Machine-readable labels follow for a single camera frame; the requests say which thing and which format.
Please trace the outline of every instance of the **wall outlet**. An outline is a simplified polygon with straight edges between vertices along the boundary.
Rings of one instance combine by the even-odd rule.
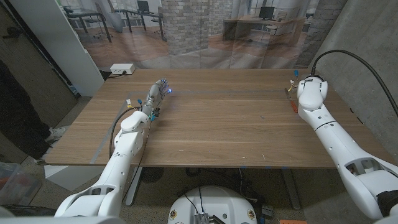
[[[133,64],[113,64],[111,67],[111,72],[113,75],[121,75],[124,71],[126,74],[132,74],[135,71],[135,66]]]

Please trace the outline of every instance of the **black cable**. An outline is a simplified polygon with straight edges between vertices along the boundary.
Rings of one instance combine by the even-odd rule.
[[[197,215],[199,214],[197,207],[193,204],[193,202],[191,200],[189,200],[189,198],[187,197],[187,195],[184,193],[184,196],[188,199],[189,202],[191,202],[191,204],[193,205],[193,207],[195,208],[195,210],[197,211]]]
[[[116,127],[116,124],[118,123],[118,121],[120,120],[120,118],[127,113],[128,111],[131,111],[135,108],[129,108],[127,110],[125,110],[123,113],[121,113],[121,115],[118,116],[118,118],[116,118],[116,121],[114,122],[113,126],[112,126],[112,132],[111,132],[111,139],[109,140],[109,159],[111,159],[112,157],[112,142],[113,142],[113,133],[114,133],[114,128]]]
[[[144,149],[142,150],[141,159],[139,159],[139,163],[138,163],[138,166],[137,166],[137,170],[136,170],[136,172],[134,173],[134,175],[133,175],[133,177],[132,177],[132,179],[131,179],[131,183],[132,183],[132,182],[134,181],[134,179],[136,178],[136,175],[137,175],[137,173],[138,173],[138,168],[139,168],[139,166],[141,165],[142,158],[144,157],[144,153],[145,153],[145,149],[146,149],[146,147],[147,147],[147,142],[148,142],[148,137],[149,137],[150,125],[149,125],[149,129],[148,129],[147,141],[145,142]],[[126,198],[127,193],[129,192],[129,190],[130,190],[130,188],[131,188],[131,183],[130,183],[130,186],[129,186],[129,188],[127,189],[126,193],[124,194],[122,201],[124,201],[124,199]]]
[[[203,209],[203,204],[202,204],[202,201],[201,201],[201,192],[200,192],[200,187],[198,187],[198,188],[199,188],[199,196],[200,196],[201,212],[202,212],[202,214],[204,214],[204,213],[205,213],[205,210]]]
[[[327,52],[325,52],[325,53],[319,55],[319,56],[317,57],[317,59],[315,59],[315,61],[314,61],[314,63],[313,63],[313,66],[312,66],[312,69],[311,69],[311,76],[315,76],[315,67],[317,66],[318,60],[319,60],[320,58],[322,58],[324,55],[327,55],[327,54],[330,54],[330,53],[333,53],[333,52],[339,52],[339,53],[347,54],[347,55],[349,55],[349,56],[355,58],[356,60],[360,61],[363,65],[365,65],[366,68],[368,68],[368,69],[371,71],[371,73],[374,75],[374,77],[376,77],[376,80],[379,82],[381,88],[382,88],[382,89],[384,90],[384,92],[386,93],[387,98],[388,98],[388,100],[390,101],[392,108],[394,109],[396,115],[398,116],[398,106],[397,106],[395,100],[393,99],[393,97],[391,96],[391,93],[390,93],[390,91],[388,90],[386,84],[384,84],[384,82],[383,82],[383,80],[380,78],[379,74],[377,74],[377,71],[375,71],[375,69],[374,69],[370,64],[368,64],[365,60],[363,60],[360,56],[358,56],[358,55],[356,55],[356,54],[353,54],[353,53],[351,53],[351,52],[349,52],[349,51],[347,51],[347,50],[329,50],[329,51],[327,51]]]
[[[127,71],[123,71],[122,72],[122,74],[120,74],[120,75],[115,75],[115,76],[109,76],[108,78],[117,78],[117,77],[120,77],[120,76],[123,76],[123,75],[125,75],[127,73]]]
[[[117,78],[117,77],[120,77],[120,76],[124,76],[124,75],[115,75],[115,76],[110,76],[110,77],[108,77],[108,78]]]

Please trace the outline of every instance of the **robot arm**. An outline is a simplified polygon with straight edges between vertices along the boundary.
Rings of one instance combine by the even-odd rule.
[[[167,80],[159,80],[150,88],[142,111],[135,111],[122,121],[121,130],[114,140],[115,150],[98,181],[86,190],[71,195],[59,206],[55,217],[107,217],[119,216],[123,188],[130,169],[131,159],[141,149],[145,129],[159,112]]]
[[[298,114],[316,132],[359,209],[369,218],[398,215],[398,167],[363,149],[323,104],[328,84],[307,77],[298,84]]]

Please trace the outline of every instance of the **gray wall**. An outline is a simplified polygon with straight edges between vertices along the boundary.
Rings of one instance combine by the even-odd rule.
[[[398,101],[397,9],[396,0],[349,0],[315,58],[332,49],[359,55],[376,69]],[[318,62],[317,70],[398,161],[398,118],[367,68],[347,55],[332,53]]]

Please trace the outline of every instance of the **wooden table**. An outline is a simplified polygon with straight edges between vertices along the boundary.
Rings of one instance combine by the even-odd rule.
[[[309,70],[298,72],[304,75]],[[136,70],[109,79],[46,161],[105,165],[106,135],[118,113],[127,109],[125,99],[130,96],[133,104],[143,100],[150,86],[163,77],[173,93],[150,127],[141,166],[335,168],[314,130],[293,112],[284,93],[294,79],[293,70],[283,69]],[[325,105],[364,150],[395,164],[332,88]],[[139,163],[142,152],[132,164]]]
[[[253,17],[252,15],[225,19],[223,24],[223,40],[234,40],[247,36],[251,31],[251,24],[266,24],[278,27],[294,24],[294,28],[289,39],[289,46],[291,47],[299,41],[304,22],[305,17],[282,20],[280,22],[275,20],[262,20],[261,18]]]

